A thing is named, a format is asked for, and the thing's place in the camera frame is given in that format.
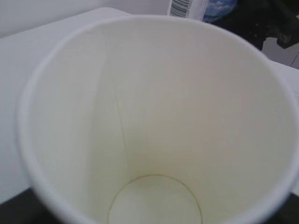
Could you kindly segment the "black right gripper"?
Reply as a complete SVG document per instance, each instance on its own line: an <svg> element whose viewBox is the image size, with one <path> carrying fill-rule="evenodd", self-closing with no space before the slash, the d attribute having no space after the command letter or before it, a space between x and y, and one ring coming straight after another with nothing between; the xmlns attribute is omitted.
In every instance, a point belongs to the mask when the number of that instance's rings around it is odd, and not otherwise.
<svg viewBox="0 0 299 224"><path fill-rule="evenodd" d="M286 49L299 43L297 0L239 0L228 15L212 24L245 39L259 50L268 37Z"/></svg>

